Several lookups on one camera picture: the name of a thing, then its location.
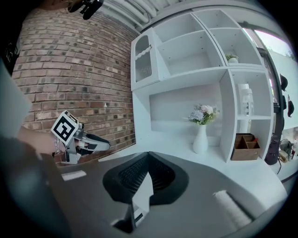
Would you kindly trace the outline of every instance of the brown cardboard organizer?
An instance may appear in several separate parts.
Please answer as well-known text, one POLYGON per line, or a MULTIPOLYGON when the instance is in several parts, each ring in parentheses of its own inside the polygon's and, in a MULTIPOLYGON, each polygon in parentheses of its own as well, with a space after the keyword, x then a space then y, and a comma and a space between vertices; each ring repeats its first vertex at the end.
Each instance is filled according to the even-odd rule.
POLYGON ((260 146, 250 133, 237 133, 231 160, 255 160, 260 154, 260 146))

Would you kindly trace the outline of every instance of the window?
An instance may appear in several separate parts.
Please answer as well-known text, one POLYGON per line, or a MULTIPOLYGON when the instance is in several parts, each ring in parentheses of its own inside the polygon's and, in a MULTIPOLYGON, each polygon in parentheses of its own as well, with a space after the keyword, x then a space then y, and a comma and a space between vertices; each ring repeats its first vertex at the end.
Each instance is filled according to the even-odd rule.
POLYGON ((293 51, 286 42, 265 32, 255 31, 255 33, 262 40, 268 51, 274 51, 295 60, 293 51))

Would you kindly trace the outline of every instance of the black bag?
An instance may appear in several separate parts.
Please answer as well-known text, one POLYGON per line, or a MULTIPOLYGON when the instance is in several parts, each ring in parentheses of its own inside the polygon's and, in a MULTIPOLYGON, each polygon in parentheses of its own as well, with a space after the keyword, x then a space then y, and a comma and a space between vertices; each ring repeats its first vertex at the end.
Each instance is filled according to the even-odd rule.
POLYGON ((274 135, 271 137, 269 148, 265 157, 265 162, 268 165, 274 165, 278 161, 279 138, 274 135))

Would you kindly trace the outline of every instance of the white wall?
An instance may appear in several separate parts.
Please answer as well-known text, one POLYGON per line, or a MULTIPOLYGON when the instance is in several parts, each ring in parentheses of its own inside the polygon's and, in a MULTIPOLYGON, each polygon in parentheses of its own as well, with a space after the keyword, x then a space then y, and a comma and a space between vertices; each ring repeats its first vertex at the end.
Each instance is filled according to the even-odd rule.
POLYGON ((288 95, 294 104, 295 110, 292 117, 288 117, 288 108, 284 110, 284 129, 289 129, 298 126, 298 64, 296 61, 283 56, 279 53, 269 51, 273 59, 274 65, 278 72, 288 79, 288 86, 286 92, 283 92, 286 101, 288 95))

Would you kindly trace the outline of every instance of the black object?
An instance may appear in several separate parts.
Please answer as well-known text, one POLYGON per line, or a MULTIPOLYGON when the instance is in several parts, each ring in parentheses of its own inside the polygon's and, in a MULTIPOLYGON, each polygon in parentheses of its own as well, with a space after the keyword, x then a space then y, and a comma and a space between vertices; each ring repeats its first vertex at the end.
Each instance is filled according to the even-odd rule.
POLYGON ((279 137, 273 135, 269 144, 269 148, 265 157, 265 162, 268 165, 274 165, 278 161, 278 151, 279 151, 279 137))
POLYGON ((184 193, 189 182, 183 169, 153 152, 142 153, 110 169, 103 176, 102 182, 114 201, 131 204, 132 197, 148 172, 154 191, 154 195, 150 197, 150 205, 175 202, 184 193))
POLYGON ((291 115, 294 112, 294 109, 295 109, 294 104, 291 101, 290 96, 288 95, 288 117, 291 117, 291 115))
POLYGON ((104 0, 83 0, 68 8, 70 13, 79 10, 83 5, 85 7, 80 11, 83 14, 83 19, 88 20, 90 17, 103 5, 104 0))
POLYGON ((285 89, 288 86, 288 80, 285 76, 281 74, 280 74, 280 85, 281 85, 281 90, 285 92, 285 89))
POLYGON ((283 105, 284 105, 284 110, 287 109, 287 101, 285 100, 284 95, 283 95, 283 105))

